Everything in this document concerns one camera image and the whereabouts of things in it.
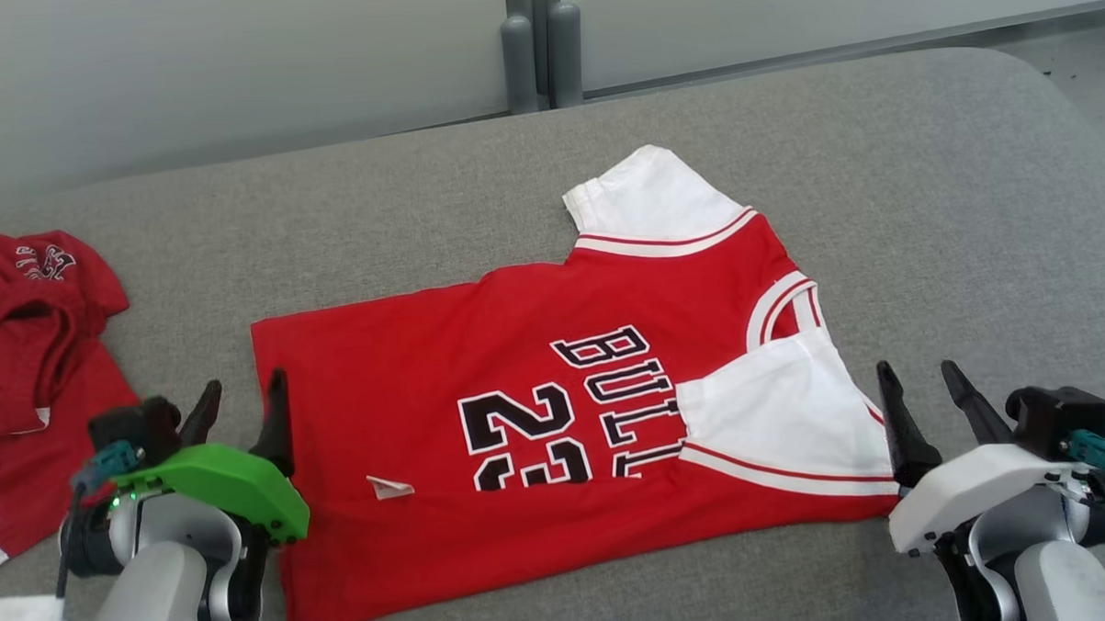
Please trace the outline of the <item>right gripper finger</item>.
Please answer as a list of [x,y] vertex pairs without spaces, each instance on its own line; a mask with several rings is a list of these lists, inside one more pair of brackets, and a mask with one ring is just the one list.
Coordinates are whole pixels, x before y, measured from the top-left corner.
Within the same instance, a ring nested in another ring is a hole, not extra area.
[[970,382],[957,364],[941,361],[941,380],[949,389],[953,404],[967,417],[979,446],[1014,442],[1014,434],[1006,424],[1006,420]]
[[882,360],[875,366],[875,375],[882,393],[880,407],[884,415],[895,483],[901,488],[916,487],[925,474],[943,464],[941,453],[922,435],[905,403],[905,390],[894,367]]

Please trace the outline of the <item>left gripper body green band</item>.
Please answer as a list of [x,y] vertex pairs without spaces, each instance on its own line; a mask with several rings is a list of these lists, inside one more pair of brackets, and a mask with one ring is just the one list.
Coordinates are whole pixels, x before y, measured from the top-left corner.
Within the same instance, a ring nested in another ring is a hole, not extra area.
[[240,448],[213,443],[183,448],[152,467],[114,476],[113,485],[138,496],[155,488],[179,492],[265,527],[276,543],[299,543],[311,528],[311,508],[290,477],[266,457]]

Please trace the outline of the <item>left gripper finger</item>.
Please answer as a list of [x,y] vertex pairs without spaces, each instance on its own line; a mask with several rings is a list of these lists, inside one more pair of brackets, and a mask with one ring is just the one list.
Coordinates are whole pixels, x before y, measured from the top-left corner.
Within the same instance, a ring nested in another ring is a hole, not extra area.
[[209,431],[215,427],[215,420],[219,418],[221,393],[222,385],[219,380],[207,382],[194,408],[180,427],[180,446],[196,448],[207,443]]
[[291,420],[288,412],[288,376],[274,369],[265,385],[265,414],[251,455],[269,460],[282,476],[294,475]]

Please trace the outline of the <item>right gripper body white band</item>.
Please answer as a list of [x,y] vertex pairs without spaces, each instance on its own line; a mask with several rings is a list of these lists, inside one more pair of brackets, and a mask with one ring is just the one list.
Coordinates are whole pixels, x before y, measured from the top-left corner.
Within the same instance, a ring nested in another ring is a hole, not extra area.
[[919,478],[890,513],[891,541],[897,552],[930,552],[929,535],[938,539],[1028,490],[1069,484],[1092,470],[1084,461],[1038,457],[1019,445],[985,444]]

